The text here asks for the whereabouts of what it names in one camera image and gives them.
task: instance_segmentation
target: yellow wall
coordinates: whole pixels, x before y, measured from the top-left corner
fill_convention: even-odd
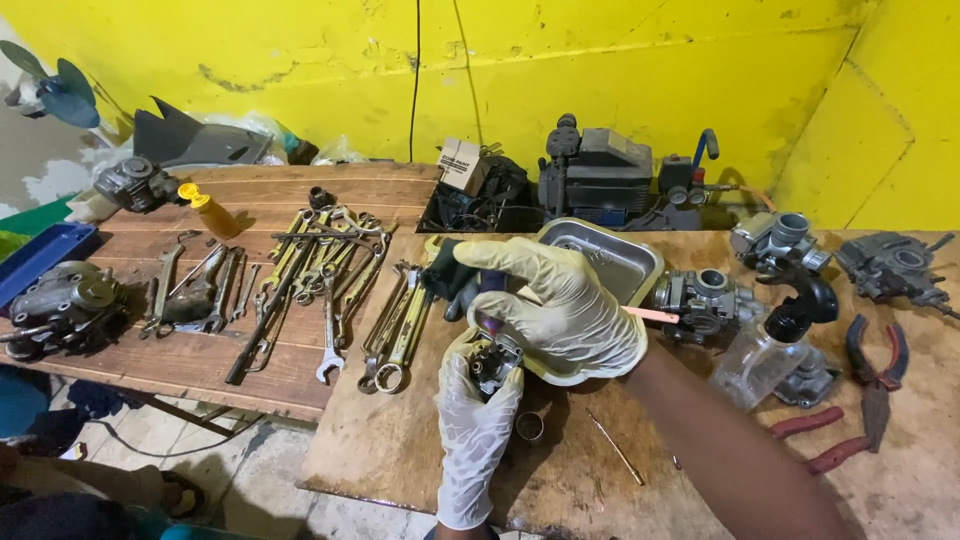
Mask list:
[[[960,228],[960,4],[884,0],[790,156],[774,199],[821,228]]]
[[[74,61],[121,131],[136,108],[152,108],[154,94],[184,110],[256,109],[319,145],[346,134],[367,156],[406,160],[415,2],[266,6],[38,0],[0,11],[46,61]],[[534,171],[547,134],[570,111],[582,127],[614,128],[655,156],[692,153],[712,127],[721,160],[708,180],[727,169],[724,182],[767,187],[873,7],[422,0],[414,159],[436,160],[436,145],[456,135],[500,141]]]

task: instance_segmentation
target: latex glove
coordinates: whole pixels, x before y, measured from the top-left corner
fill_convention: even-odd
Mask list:
[[[483,524],[493,510],[488,489],[493,469],[507,447],[516,407],[523,393],[523,370],[511,370],[484,404],[470,382],[477,329],[462,333],[444,353],[440,392],[440,438],[446,451],[444,481],[437,492],[437,519],[449,528],[467,530]]]
[[[463,264],[523,278],[542,307],[508,292],[485,292],[471,308],[514,326],[535,348],[582,365],[588,377],[628,373],[647,350],[642,320],[620,308],[583,254],[527,238],[461,242]]]

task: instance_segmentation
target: blue plastic tray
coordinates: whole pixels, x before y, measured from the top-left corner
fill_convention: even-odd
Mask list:
[[[103,244],[97,228],[82,223],[55,223],[0,262],[0,315],[11,300],[44,272],[65,260],[83,260]]]

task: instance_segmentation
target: yellow bottle cap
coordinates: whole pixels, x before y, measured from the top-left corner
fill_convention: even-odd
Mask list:
[[[181,184],[177,188],[177,194],[181,199],[186,199],[187,201],[192,200],[197,195],[200,195],[200,188],[196,184],[191,184],[190,182],[186,184]]]
[[[210,202],[209,195],[195,195],[193,199],[190,199],[190,208],[198,209],[209,202]]]

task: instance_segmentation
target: wooden workbench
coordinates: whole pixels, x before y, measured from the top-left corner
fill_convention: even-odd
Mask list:
[[[864,232],[821,233],[828,250]],[[917,233],[926,241],[937,233]],[[631,233],[680,269],[716,267],[741,283],[753,274],[732,256],[726,232]],[[419,260],[425,237],[397,238],[388,263]],[[960,241],[948,244],[934,262],[940,283],[960,306]],[[862,453],[828,473],[844,513],[870,538],[953,539],[960,537],[960,321],[932,308],[903,301],[897,309],[855,298],[851,284],[836,268],[826,272],[841,299],[840,318],[815,326],[813,342],[848,368],[842,344],[857,312],[869,320],[864,349],[877,363],[889,359],[883,326],[897,320],[911,350],[903,389],[892,395],[892,419],[879,454]],[[393,280],[381,278],[368,299],[361,327],[368,328],[385,304]],[[788,289],[758,285],[757,297],[778,301]],[[409,386],[400,394],[364,395],[355,388],[364,365],[359,351],[334,387],[317,435],[304,461],[299,486],[422,512],[435,512],[443,450],[433,396],[444,350],[465,323],[446,323],[443,302],[429,313],[423,339],[411,365]],[[693,371],[706,377],[714,351],[673,349]],[[840,422],[788,439],[803,456],[863,433],[860,390],[846,376],[821,410],[840,405]],[[619,443],[647,486],[638,487],[587,417],[588,406]],[[546,425],[545,443],[536,448],[512,439],[492,480],[492,521],[507,528],[561,538],[729,538],[683,472],[676,471],[653,426],[620,383],[590,380],[572,388],[551,387],[529,372],[520,410],[536,410]],[[757,420],[770,425],[801,411],[774,398],[758,408]]]
[[[398,233],[416,230],[423,209],[439,178],[436,165],[392,162],[331,166],[240,166],[203,169],[189,174],[201,192],[211,195],[231,213],[239,214],[246,229],[229,240],[247,250],[249,265],[267,263],[266,254],[276,243],[271,233],[283,232],[297,209],[307,206],[314,185],[326,188],[338,202],[356,212],[368,211],[384,224],[398,223]],[[100,230],[105,243],[88,260],[112,267],[114,275],[129,284],[133,296],[143,298],[144,284],[159,273],[157,257],[171,249],[184,231],[203,231],[185,239],[178,262],[182,277],[210,250],[211,237],[190,207],[166,205],[146,215],[120,210]],[[257,279],[266,278],[273,266],[265,264]],[[137,326],[144,306],[134,305]],[[323,302],[310,307],[292,306],[269,367],[247,376],[240,386],[224,383],[246,335],[254,326],[252,303],[248,316],[227,326],[223,335],[176,332],[163,339],[137,339],[138,328],[127,331],[117,345],[89,356],[50,356],[32,369],[113,384],[124,388],[189,398],[316,421],[330,398],[331,386],[314,373],[323,357]],[[364,315],[361,307],[354,324]],[[0,331],[10,327],[0,320]],[[0,361],[10,361],[0,355]]]

